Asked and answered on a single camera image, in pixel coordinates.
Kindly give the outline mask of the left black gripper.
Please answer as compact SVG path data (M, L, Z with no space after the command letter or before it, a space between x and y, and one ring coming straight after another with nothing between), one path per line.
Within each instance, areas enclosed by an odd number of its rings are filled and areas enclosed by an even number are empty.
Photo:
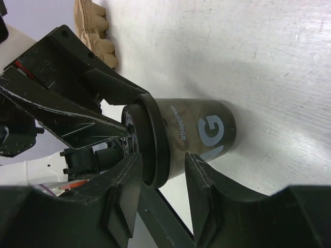
M51 42L83 47L72 30L62 25L12 61L1 75L1 156L13 158L33 147L37 120L72 149L85 149L111 139L129 137L128 129L101 114L101 97L109 105L133 104L149 92L116 72L85 72L64 57Z

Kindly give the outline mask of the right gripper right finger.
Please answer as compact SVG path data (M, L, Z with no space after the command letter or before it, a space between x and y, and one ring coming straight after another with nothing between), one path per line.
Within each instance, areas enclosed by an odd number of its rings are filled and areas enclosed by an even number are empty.
M291 185L267 196L185 156L197 247L330 247L330 187Z

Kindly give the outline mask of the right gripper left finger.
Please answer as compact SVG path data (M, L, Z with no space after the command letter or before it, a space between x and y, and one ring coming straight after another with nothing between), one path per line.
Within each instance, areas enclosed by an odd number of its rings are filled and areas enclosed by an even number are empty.
M127 247L143 160L139 153L60 196L1 187L1 247Z

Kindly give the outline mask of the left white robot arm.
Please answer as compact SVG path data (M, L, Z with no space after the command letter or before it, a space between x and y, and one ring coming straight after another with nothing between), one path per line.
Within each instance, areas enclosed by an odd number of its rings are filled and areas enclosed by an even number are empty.
M133 116L146 90L120 76L62 25L1 74L1 156L13 158L48 131L66 145L53 155L6 165L1 184L57 184L96 177L137 152L133 124L102 114L100 104L122 105Z

